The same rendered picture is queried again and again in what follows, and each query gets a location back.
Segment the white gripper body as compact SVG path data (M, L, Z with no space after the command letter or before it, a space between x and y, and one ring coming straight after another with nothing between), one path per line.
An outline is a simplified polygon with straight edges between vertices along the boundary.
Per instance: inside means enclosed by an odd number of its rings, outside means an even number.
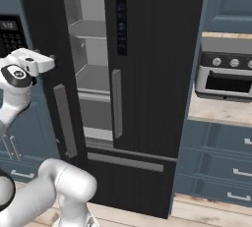
M26 48L19 48L11 53L15 62L31 76L46 73L55 67L51 57L44 56Z

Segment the black freezer drawer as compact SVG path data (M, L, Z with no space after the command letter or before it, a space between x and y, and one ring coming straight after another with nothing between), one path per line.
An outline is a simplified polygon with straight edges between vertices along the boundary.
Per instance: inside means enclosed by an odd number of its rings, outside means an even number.
M85 169L97 180L93 203L154 217L168 216L172 201L176 158L134 155L96 148L89 148L89 152L163 165L163 172L160 173L88 160Z

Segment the blue base cupboard door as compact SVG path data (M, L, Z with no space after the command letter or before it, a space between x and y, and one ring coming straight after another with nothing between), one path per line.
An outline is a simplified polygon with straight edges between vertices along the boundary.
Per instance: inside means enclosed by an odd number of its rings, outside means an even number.
M17 155L10 142L10 136L16 137L23 155L22 160L42 162L46 158L59 157L41 83L37 83L31 88L31 105L15 119L7 132L7 136L8 146L16 158Z

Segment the black microwave oven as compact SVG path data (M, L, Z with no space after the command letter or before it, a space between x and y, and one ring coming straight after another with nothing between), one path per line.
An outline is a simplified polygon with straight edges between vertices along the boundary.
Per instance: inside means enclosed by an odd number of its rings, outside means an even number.
M27 48L21 19L18 15L0 15L0 57L19 48Z

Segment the plain black fridge door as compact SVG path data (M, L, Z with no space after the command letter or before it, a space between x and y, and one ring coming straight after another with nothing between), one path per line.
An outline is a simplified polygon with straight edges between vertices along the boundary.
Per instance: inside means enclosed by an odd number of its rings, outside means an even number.
M22 0L31 35L32 47L55 60L55 68L41 76L59 158L77 165L87 158L80 102L65 14L64 0ZM65 86L78 154L66 156L63 131L53 88Z

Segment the blue drawer front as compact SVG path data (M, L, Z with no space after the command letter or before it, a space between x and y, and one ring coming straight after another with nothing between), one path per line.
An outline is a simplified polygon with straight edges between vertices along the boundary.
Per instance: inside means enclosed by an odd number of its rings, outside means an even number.
M37 177L37 171L41 161L18 160L13 156L12 159L6 158L0 154L0 168L9 174L15 181L27 183ZM33 179L27 179L15 175L11 175L12 170L17 170L21 173L34 173Z
M252 155L252 129L216 123L188 121L185 126L183 144L189 147L221 149L225 152L241 152Z
M236 185L214 183L200 179L179 179L174 191L178 194L188 195L196 198L222 201L252 207L252 188L243 188ZM236 196L250 196L251 201L230 199L226 196L231 192Z
M252 177L235 175L232 173L233 168L252 173L252 161L194 149L182 149L180 152L179 171L182 174L202 175L252 185Z

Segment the black fridge door with display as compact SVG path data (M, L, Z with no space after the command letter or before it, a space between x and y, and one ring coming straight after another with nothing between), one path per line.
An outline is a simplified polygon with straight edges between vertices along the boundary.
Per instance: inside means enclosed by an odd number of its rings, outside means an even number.
M115 147L178 155L203 0L104 0ZM114 135L112 72L123 134Z

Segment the silver toaster oven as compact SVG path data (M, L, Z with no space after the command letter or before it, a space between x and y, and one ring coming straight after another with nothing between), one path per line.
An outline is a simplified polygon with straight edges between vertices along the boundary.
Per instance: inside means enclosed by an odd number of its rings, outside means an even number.
M202 52L195 92L202 98L252 102L252 55Z

